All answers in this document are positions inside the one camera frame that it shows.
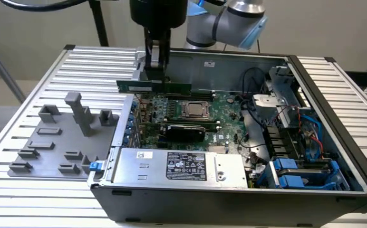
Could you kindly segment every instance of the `power supply label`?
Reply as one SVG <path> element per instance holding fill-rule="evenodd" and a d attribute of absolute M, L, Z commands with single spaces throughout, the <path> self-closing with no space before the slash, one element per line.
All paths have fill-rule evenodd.
<path fill-rule="evenodd" d="M 168 152 L 166 178 L 169 180 L 205 181 L 206 161 L 204 154 Z"/>

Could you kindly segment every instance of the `gray support pole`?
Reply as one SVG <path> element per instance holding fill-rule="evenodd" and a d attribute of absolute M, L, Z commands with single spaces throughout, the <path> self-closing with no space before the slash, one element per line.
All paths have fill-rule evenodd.
<path fill-rule="evenodd" d="M 25 100 L 25 96 L 21 92 L 21 89 L 20 89 L 16 81 L 13 80 L 12 76 L 8 74 L 1 62 L 0 62 L 0 77 L 1 77 L 2 81 L 5 82 L 8 88 L 10 89 L 18 102 L 22 103 Z"/>

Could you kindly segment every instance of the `cpu socket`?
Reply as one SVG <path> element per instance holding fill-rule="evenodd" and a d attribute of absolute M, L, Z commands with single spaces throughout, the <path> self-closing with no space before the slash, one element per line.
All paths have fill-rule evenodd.
<path fill-rule="evenodd" d="M 209 117 L 209 104 L 205 101 L 182 101 L 181 117 L 204 119 Z"/>

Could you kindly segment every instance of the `green circuit board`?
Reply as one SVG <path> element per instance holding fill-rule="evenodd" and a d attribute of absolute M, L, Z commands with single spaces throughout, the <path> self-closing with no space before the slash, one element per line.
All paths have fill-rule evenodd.
<path fill-rule="evenodd" d="M 162 144 L 162 149 L 170 150 L 192 150 L 192 151 L 208 151 L 209 146 L 225 146 L 228 142 L 228 151 L 230 153 L 237 153 L 237 144 L 234 143 L 234 135 L 240 139 L 245 134 L 244 122 L 238 120 L 240 118 L 240 106 L 238 102 L 234 101 L 232 104 L 226 102 L 226 99 L 233 96 L 228 93 L 216 93 L 214 99 L 208 103 L 208 113 L 209 117 L 206 119 L 213 119 L 220 121 L 220 128 L 214 132 L 206 131 L 202 142 L 188 142 L 188 143 L 174 143 L 165 142 L 165 138 L 161 135 L 160 128 L 162 126 L 164 117 L 168 115 L 168 107 L 170 103 L 176 103 L 172 112 L 172 119 L 178 119 L 181 117 L 182 103 L 188 101 L 182 100 L 169 100 L 161 96 L 153 96 L 150 101 L 152 105 L 148 107 L 148 113 L 150 113 L 152 120 L 146 123 L 141 123 L 141 148 L 145 149 L 160 149 L 158 145 Z M 180 125 L 192 125 L 190 123 L 180 123 Z"/>

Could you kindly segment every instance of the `white label sticker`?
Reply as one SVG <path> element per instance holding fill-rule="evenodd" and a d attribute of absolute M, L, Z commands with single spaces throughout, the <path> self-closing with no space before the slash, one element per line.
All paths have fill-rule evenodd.
<path fill-rule="evenodd" d="M 141 91 L 141 92 L 150 92 L 152 88 L 150 87 L 137 87 L 137 86 L 129 86 L 128 87 L 129 91 Z"/>
<path fill-rule="evenodd" d="M 137 158 L 152 159 L 152 151 L 137 151 Z"/>
<path fill-rule="evenodd" d="M 204 65 L 205 67 L 214 67 L 214 62 L 204 62 Z"/>

